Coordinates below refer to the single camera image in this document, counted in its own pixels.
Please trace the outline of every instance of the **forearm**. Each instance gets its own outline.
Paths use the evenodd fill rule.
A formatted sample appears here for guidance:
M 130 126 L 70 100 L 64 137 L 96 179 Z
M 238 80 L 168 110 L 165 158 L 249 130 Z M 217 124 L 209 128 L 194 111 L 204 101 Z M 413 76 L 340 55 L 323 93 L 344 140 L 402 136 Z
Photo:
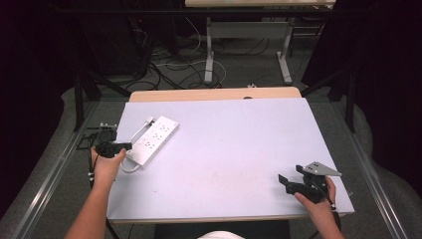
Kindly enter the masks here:
M 319 232 L 323 239 L 344 238 L 330 213 L 327 214 L 327 216 L 323 216 L 322 218 L 323 220 L 320 220 L 319 217 L 316 218 L 314 215 L 311 215 L 311 219 L 316 226 L 316 230 Z
M 94 187 L 66 238 L 105 238 L 109 188 Z

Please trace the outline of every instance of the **wooden table edge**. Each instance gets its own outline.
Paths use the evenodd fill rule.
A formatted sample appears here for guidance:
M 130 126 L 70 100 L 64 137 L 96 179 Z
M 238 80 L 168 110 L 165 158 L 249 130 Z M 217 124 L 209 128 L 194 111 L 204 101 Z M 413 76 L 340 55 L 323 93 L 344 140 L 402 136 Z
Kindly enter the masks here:
M 301 98 L 301 93 L 295 87 L 279 88 L 239 88 L 239 89 L 201 89 L 201 90 L 168 90 L 139 91 L 130 95 L 130 103 L 145 102 L 190 102 L 241 100 L 244 98 Z

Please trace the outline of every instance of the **white tabletop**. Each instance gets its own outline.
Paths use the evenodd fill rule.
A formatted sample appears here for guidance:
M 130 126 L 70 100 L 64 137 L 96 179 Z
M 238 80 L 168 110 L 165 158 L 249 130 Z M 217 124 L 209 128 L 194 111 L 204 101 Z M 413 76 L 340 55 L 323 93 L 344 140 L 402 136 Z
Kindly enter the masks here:
M 296 164 L 335 165 L 305 99 L 127 103 L 117 141 L 154 116 L 179 130 L 146 169 L 120 171 L 109 196 L 114 222 L 181 222 L 307 216 L 278 174 L 303 182 Z M 339 213 L 354 212 L 339 177 Z
M 187 7 L 281 7 L 333 5 L 335 0 L 186 0 Z

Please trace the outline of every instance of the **hand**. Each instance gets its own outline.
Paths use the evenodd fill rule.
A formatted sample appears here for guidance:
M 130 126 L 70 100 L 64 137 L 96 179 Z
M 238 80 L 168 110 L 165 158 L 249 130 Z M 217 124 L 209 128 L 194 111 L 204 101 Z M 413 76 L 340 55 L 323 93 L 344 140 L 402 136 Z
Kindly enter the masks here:
M 328 196 L 335 204 L 335 185 L 329 177 L 325 177 L 328 186 Z M 331 205 L 324 198 L 320 203 L 314 204 L 300 193 L 295 193 L 295 198 L 308 210 L 316 230 L 322 238 L 343 238 L 332 215 Z
M 118 166 L 124 160 L 125 156 L 126 150 L 124 148 L 115 157 L 107 158 L 99 155 L 96 152 L 96 148 L 92 147 L 91 161 L 93 166 L 95 166 L 94 187 L 111 188 L 118 173 Z

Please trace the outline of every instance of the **white power strip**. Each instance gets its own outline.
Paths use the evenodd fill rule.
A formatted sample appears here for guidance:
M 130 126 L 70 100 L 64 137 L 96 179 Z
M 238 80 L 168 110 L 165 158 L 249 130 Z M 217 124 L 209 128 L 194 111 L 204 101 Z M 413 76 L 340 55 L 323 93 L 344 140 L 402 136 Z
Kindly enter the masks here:
M 136 143 L 128 150 L 126 157 L 139 164 L 142 168 L 158 154 L 168 140 L 179 128 L 179 123 L 160 117 Z

